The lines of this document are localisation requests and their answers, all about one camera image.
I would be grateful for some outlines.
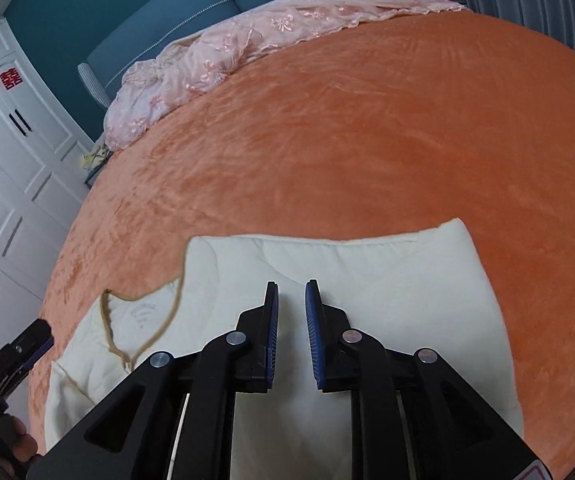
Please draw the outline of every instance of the orange blanket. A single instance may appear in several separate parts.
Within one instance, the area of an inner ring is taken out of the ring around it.
[[[503,310],[526,440],[575,464],[575,53],[471,12],[395,18],[245,66],[101,173],[52,275],[56,346],[105,288],[182,271],[192,235],[361,238],[462,218]]]

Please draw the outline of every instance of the metal screw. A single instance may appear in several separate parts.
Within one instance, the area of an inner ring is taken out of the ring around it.
[[[165,352],[157,352],[152,357],[150,357],[150,364],[154,368],[163,368],[170,362],[170,354]]]
[[[230,332],[228,336],[226,336],[226,341],[230,345],[241,345],[245,343],[247,337],[243,332]]]
[[[439,359],[439,356],[431,348],[424,348],[422,350],[419,350],[419,359],[422,362],[427,363],[428,365],[431,365],[432,363],[437,362],[437,359]]]
[[[346,330],[343,332],[343,340],[346,343],[358,343],[363,339],[363,334],[358,330]]]

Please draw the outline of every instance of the red sticker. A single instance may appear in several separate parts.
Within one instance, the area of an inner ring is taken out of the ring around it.
[[[5,89],[9,90],[10,88],[14,88],[19,83],[23,83],[23,79],[17,72],[17,69],[11,68],[10,70],[6,70],[5,72],[0,73],[1,82],[4,84]]]

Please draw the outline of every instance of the pink embroidered fabric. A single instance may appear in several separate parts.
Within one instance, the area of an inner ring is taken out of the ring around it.
[[[281,48],[361,22],[464,8],[446,0],[275,0],[256,7],[133,64],[105,116],[107,146],[127,147],[175,108]]]

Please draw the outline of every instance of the teal wall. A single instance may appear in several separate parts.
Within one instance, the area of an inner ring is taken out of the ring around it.
[[[76,67],[120,23],[149,0],[12,0],[5,11],[22,49],[61,104],[97,139],[104,110]]]

